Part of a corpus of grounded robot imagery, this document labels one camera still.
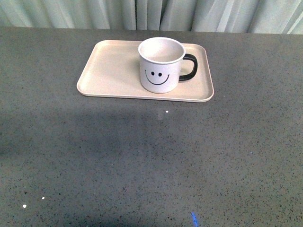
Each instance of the mug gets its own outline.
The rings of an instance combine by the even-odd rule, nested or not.
[[[185,53],[177,40],[154,37],[144,40],[138,47],[140,55],[140,79],[142,86],[153,93],[167,93],[177,87],[179,81],[192,79],[198,68],[197,58]],[[180,75],[182,60],[190,60],[194,68],[187,75]]]

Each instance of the white curtain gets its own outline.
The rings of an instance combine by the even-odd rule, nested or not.
[[[303,34],[303,0],[0,0],[0,26]]]

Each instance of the tray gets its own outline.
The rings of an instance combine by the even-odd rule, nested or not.
[[[206,51],[197,44],[183,44],[186,53],[196,56],[198,71],[194,78],[179,82],[164,94],[144,89],[140,82],[138,46],[140,41],[104,40],[97,43],[78,80],[77,89],[85,96],[139,98],[181,102],[206,102],[214,95]],[[182,61],[181,75],[193,68]]]

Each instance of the black handle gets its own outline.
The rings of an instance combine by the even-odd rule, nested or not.
[[[179,77],[179,81],[185,81],[185,80],[189,80],[192,79],[195,74],[197,73],[198,70],[198,61],[197,58],[195,56],[193,56],[192,54],[186,53],[183,60],[190,60],[194,63],[194,68],[191,71],[191,73],[187,74],[187,75],[182,75]]]

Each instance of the gray speckled countertop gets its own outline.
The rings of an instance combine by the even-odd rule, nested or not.
[[[97,42],[153,36],[206,49],[210,101],[77,91]],[[303,35],[2,27],[0,50],[0,226],[303,226]]]

